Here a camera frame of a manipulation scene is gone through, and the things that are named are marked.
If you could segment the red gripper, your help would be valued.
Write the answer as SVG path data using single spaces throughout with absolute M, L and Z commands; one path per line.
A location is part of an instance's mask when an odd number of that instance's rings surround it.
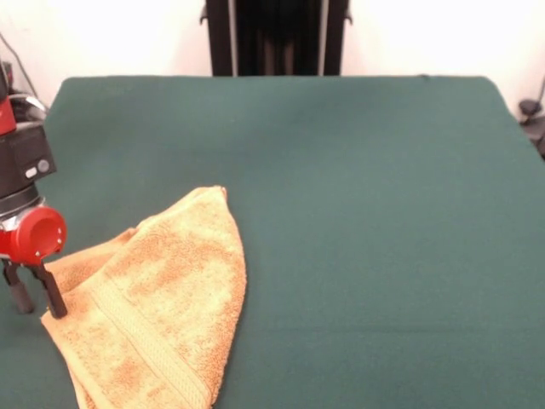
M 31 314 L 35 308 L 17 273 L 19 268 L 24 267 L 23 264 L 27 264 L 35 265 L 30 270 L 45 290 L 52 316 L 60 320 L 67 315 L 55 277 L 41 263 L 44 258 L 62 251 L 66 233 L 66 223 L 61 213 L 45 205 L 31 207 L 1 221 L 3 277 L 21 314 Z

